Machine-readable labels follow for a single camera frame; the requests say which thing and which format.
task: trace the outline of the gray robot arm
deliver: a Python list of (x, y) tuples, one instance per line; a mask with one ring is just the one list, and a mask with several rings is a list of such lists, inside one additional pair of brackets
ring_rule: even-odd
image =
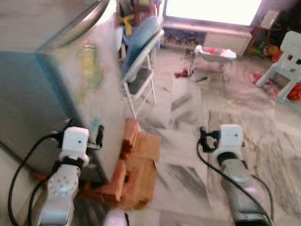
[[(269, 199), (269, 193), (265, 187), (255, 179), (245, 164), (240, 160), (242, 147), (242, 128), (239, 125), (221, 125), (221, 130), (207, 133), (200, 129), (201, 137), (198, 141), (203, 147), (203, 152), (211, 153), (214, 157), (214, 165), (220, 169), (215, 171), (224, 174), (222, 187), (227, 195), (231, 215), (236, 226), (272, 226), (272, 220), (267, 215), (262, 204)], [(207, 143), (207, 137), (216, 140), (214, 148)], [(206, 162), (198, 151), (198, 156), (207, 166), (214, 166)], [(254, 200), (243, 193), (244, 190)]]

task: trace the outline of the black cable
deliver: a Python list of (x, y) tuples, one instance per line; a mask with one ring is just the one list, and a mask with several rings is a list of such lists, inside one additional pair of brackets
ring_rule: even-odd
[(271, 206), (271, 219), (274, 222), (274, 200), (273, 200), (272, 192), (270, 191), (269, 187), (263, 180), (261, 180), (260, 178), (258, 178), (255, 175), (252, 175), (252, 177), (254, 179), (258, 180), (264, 186), (264, 188), (267, 190), (267, 192), (269, 194), (269, 202), (270, 202), (270, 206)]
[(270, 226), (274, 226), (273, 221), (271, 219), (271, 217), (267, 214), (267, 212), (265, 211), (265, 209), (262, 207), (262, 205), (250, 194), (248, 193), (242, 186), (240, 186), (238, 183), (236, 183), (234, 180), (232, 180), (230, 177), (228, 177), (226, 174), (224, 174), (223, 172), (221, 172), (219, 169), (217, 169), (216, 167), (214, 167), (213, 165), (211, 165), (210, 163), (208, 163), (200, 154), (198, 146), (200, 145), (200, 143), (197, 143), (197, 154), (199, 159), (205, 164), (207, 165), (209, 168), (213, 169), (215, 172), (217, 172), (218, 174), (220, 174), (223, 178), (225, 178), (227, 181), (229, 181), (230, 183), (232, 183), (235, 187), (237, 187), (240, 191), (242, 191), (246, 196), (248, 196), (261, 210), (261, 212), (263, 212), (263, 215), (267, 218), (269, 225)]
[(28, 161), (28, 159), (30, 158), (30, 156), (32, 155), (32, 153), (34, 152), (34, 150), (39, 146), (39, 144), (42, 143), (44, 140), (47, 140), (47, 139), (53, 138), (53, 137), (55, 137), (55, 134), (49, 134), (49, 135), (41, 137), (32, 146), (31, 150), (26, 155), (26, 157), (21, 162), (21, 164), (19, 165), (18, 169), (15, 172), (15, 175), (14, 175), (12, 181), (11, 181), (10, 188), (9, 188), (9, 193), (8, 193), (8, 216), (9, 216), (9, 219), (10, 219), (10, 221), (11, 221), (11, 223), (12, 223), (13, 226), (19, 226), (18, 223), (17, 223), (17, 221), (16, 221), (16, 219), (15, 219), (15, 216), (14, 216), (14, 213), (13, 213), (13, 209), (12, 209), (12, 197), (13, 197), (13, 191), (14, 191), (14, 186), (15, 186), (15, 183), (16, 183), (17, 176), (19, 175), (21, 169), (26, 164), (26, 162)]
[(47, 178), (45, 178), (44, 180), (40, 181), (36, 187), (34, 188), (32, 195), (30, 197), (29, 200), (29, 206), (28, 206), (28, 214), (27, 214), (27, 222), (28, 222), (28, 226), (32, 226), (32, 205), (33, 205), (33, 200), (34, 200), (34, 196), (36, 195), (37, 191), (39, 190), (39, 188), (46, 182), (48, 181), (52, 175), (55, 172), (51, 173), (49, 176), (47, 176)]

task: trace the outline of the white tile floor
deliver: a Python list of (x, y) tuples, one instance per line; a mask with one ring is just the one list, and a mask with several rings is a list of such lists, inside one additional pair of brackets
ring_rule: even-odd
[[(158, 52), (158, 103), (153, 105), (150, 97), (138, 115), (142, 130), (162, 136), (162, 148), (153, 201), (146, 210), (131, 212), (132, 225), (232, 225), (220, 178), (207, 172), (195, 152), (199, 127), (218, 129), (222, 123), (243, 127), (249, 168), (274, 194), (275, 225), (300, 225), (301, 110), (276, 104), (247, 77), (267, 70), (270, 61), (244, 57), (226, 65), (230, 83), (218, 73), (200, 70), (192, 78), (176, 79), (174, 72), (187, 65), (182, 54)], [(194, 82), (202, 76), (210, 76), (210, 82)], [(131, 116), (127, 105), (125, 113)]]

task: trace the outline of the wall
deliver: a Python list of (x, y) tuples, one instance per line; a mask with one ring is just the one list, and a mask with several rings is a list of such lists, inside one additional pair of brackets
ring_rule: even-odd
[[(11, 179), (19, 163), (14, 160), (0, 145), (0, 225), (9, 226), (8, 218), (8, 191)], [(29, 171), (22, 170), (18, 176), (13, 195), (13, 210), (17, 222), (22, 225), (26, 220), (27, 201), (34, 189), (35, 181), (30, 177)]]
[(256, 21), (260, 21), (269, 9), (288, 10), (300, 0), (261, 0), (256, 14)]

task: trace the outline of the shelf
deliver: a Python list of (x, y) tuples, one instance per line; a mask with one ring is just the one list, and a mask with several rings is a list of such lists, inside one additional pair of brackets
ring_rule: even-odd
[(163, 23), (163, 28), (171, 28), (171, 29), (194, 31), (194, 32), (221, 33), (221, 34), (244, 36), (244, 37), (251, 36), (249, 31), (245, 31), (243, 29), (240, 30), (240, 29), (216, 28), (211, 26), (191, 25), (191, 24), (184, 24), (184, 23), (170, 22), (170, 21), (165, 21)]
[(194, 50), (196, 46), (161, 43), (161, 46)]

